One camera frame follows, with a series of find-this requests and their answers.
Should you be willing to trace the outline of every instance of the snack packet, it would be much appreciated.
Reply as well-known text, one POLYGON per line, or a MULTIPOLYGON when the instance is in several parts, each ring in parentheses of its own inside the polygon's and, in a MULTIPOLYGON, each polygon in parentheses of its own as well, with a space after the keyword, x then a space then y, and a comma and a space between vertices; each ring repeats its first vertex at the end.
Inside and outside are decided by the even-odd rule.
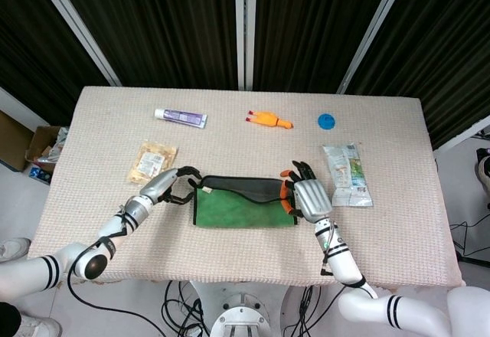
POLYGON ((138 157, 128 174, 128 181, 145 184, 160 172, 169 169, 177 155, 175 147, 158 143, 144 142, 139 148, 138 157))
POLYGON ((354 143, 345 146, 323 146, 328 158, 328 168, 334 180, 334 206, 370 207, 369 195, 362 171, 361 159, 354 143))

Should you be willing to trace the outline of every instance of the black curtain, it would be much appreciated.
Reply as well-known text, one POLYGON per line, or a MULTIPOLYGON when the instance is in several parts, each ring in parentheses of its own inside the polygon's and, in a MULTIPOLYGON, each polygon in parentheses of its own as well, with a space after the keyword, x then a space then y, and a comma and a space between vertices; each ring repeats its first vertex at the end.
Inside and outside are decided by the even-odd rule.
POLYGON ((490 0, 396 0, 347 93, 420 98, 434 148, 490 115, 490 0))
POLYGON ((107 85, 51 0, 0 0, 0 86, 69 125, 85 85, 107 85))
POLYGON ((381 0, 257 0, 254 90, 335 93, 381 0))
POLYGON ((71 0, 125 86, 237 89, 235 0, 71 0))

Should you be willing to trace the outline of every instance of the white tablecloth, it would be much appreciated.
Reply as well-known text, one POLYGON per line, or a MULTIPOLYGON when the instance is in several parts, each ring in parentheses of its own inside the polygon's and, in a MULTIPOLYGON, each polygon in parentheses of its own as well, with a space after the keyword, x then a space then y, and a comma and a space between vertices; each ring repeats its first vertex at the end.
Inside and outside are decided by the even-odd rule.
MULTIPOLYGON (((378 286, 459 286, 461 273, 419 100, 307 93, 86 87, 30 257, 70 242, 91 244, 99 228, 139 187, 126 176, 144 140, 177 146, 175 167, 203 175, 278 178, 291 160, 311 165, 333 192, 323 144, 356 142, 372 208, 335 208, 361 272, 378 286), (205 129, 155 119, 155 108, 209 115, 205 129), (247 123, 248 110, 273 111, 294 129, 247 123), (317 124, 335 117, 332 130, 317 124)), ((175 189, 185 194, 185 180, 175 189)), ((314 226, 202 229, 192 205, 159 204, 117 251, 101 280, 334 282, 320 276, 314 226)))

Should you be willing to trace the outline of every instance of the shoe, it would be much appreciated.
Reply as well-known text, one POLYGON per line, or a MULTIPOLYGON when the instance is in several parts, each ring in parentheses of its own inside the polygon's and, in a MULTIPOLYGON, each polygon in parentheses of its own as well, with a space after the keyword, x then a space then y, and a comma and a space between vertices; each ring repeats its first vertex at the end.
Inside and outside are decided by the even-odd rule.
POLYGON ((21 314, 21 326, 14 337, 60 337, 61 326, 52 318, 32 318, 21 314))
POLYGON ((31 241, 25 237, 14 237, 0 243, 0 263, 23 257, 28 253, 31 241))
POLYGON ((476 154, 478 157, 478 178, 485 186, 487 194, 490 195, 490 149, 478 149, 476 154))

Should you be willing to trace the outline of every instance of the green bag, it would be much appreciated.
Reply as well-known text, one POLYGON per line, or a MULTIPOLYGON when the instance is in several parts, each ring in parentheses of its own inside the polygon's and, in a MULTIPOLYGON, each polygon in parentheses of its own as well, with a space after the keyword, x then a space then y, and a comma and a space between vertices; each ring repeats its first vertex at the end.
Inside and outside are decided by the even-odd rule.
MULTIPOLYGON (((280 203, 282 180, 206 176, 194 186, 194 220, 199 227, 287 227, 297 224, 280 203)), ((293 198, 289 191, 288 199, 293 198)))

